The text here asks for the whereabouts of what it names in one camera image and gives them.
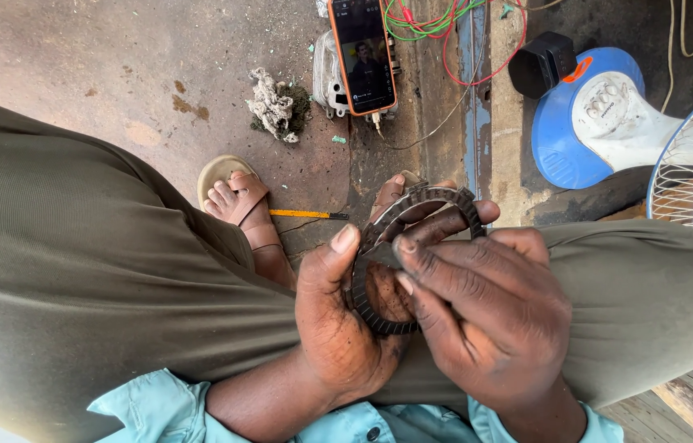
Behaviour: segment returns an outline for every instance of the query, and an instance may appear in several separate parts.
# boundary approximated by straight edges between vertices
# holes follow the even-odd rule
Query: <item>man's right hand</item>
[[[440,370],[496,411],[519,441],[553,437],[509,426],[519,418],[524,427],[535,415],[549,421],[541,414],[553,408],[572,425],[556,441],[577,441],[586,418],[560,375],[571,304],[549,270],[540,232],[505,229],[432,246],[402,234],[394,249],[405,270],[399,281]]]

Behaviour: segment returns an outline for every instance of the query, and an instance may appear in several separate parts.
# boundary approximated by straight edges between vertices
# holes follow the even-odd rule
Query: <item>phone screen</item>
[[[356,114],[395,103],[379,0],[332,0],[347,87]]]

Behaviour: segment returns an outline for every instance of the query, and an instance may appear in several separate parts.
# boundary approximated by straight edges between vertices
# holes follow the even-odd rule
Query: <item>green wire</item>
[[[402,0],[398,0],[400,5],[404,5],[404,2]],[[419,25],[419,27],[422,29],[415,28],[414,26],[410,25],[406,21],[403,20],[396,20],[394,18],[391,18],[388,16],[388,13],[391,10],[391,6],[396,2],[396,0],[390,0],[388,2],[387,8],[385,8],[385,14],[383,14],[383,19],[385,21],[385,28],[388,30],[390,35],[393,35],[394,38],[404,41],[404,42],[415,42],[420,39],[424,39],[429,35],[436,34],[438,32],[443,31],[450,25],[450,14],[451,14],[451,9],[453,8],[453,4],[451,3],[448,5],[447,11],[445,11],[445,14],[441,15],[440,18],[432,21],[431,23],[427,25]],[[460,0],[459,4],[457,5],[457,10],[456,14],[454,17],[454,20],[458,20],[461,16],[466,14],[470,9],[476,8],[480,5],[483,5],[486,2],[486,0]],[[396,34],[391,25],[393,27],[400,27],[402,29],[406,29],[408,31],[411,31],[413,34],[416,34],[412,37],[401,37],[400,35]]]

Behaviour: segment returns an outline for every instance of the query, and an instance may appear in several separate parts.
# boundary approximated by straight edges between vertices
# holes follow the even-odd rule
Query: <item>black speaker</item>
[[[546,31],[521,46],[510,59],[508,73],[519,94],[537,100],[577,68],[573,40]]]

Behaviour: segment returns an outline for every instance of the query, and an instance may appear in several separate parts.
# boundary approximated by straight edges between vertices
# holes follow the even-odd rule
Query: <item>blue painted edge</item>
[[[693,110],[690,114],[688,114],[686,119],[683,120],[683,123],[680,123],[680,126],[677,127],[677,130],[672,135],[672,138],[670,138],[669,141],[666,142],[666,147],[661,152],[661,155],[658,157],[658,161],[655,163],[655,167],[653,167],[653,173],[650,175],[650,183],[647,184],[647,218],[652,218],[653,215],[653,187],[655,186],[655,176],[658,174],[658,169],[661,167],[661,160],[664,158],[664,154],[666,154],[667,151],[669,151],[669,147],[672,146],[672,143],[674,143],[675,138],[677,138],[677,136],[680,134],[680,131],[683,130],[683,127],[686,126],[686,124],[689,121],[691,121],[692,118]]]
[[[474,63],[479,63],[478,74],[483,72],[485,63],[489,60],[488,36],[485,39],[487,44],[483,51],[483,58],[478,59],[480,55],[479,43],[483,40],[482,35],[485,29],[486,17],[483,14],[484,8],[473,8],[469,14],[464,14],[459,18],[458,23],[458,47],[461,49],[459,56],[459,73],[461,81],[467,82],[471,80],[472,72],[475,70]],[[472,43],[473,35],[475,36],[475,44]],[[488,110],[480,106],[480,98],[477,96],[477,87],[471,87],[465,97],[466,112],[465,112],[465,154],[464,168],[467,177],[467,187],[475,194],[478,199],[483,198],[483,193],[478,186],[478,171],[480,170],[481,151],[483,155],[489,153],[489,140],[480,139],[480,130],[491,124],[491,115]]]
[[[642,72],[627,52],[602,47],[577,56],[581,62],[592,57],[591,64],[576,81],[559,83],[540,99],[532,121],[532,156],[541,174],[552,184],[567,189],[595,185],[613,174],[612,168],[596,153],[579,142],[573,131],[571,115],[579,89],[592,77],[608,71],[624,73],[645,96]]]

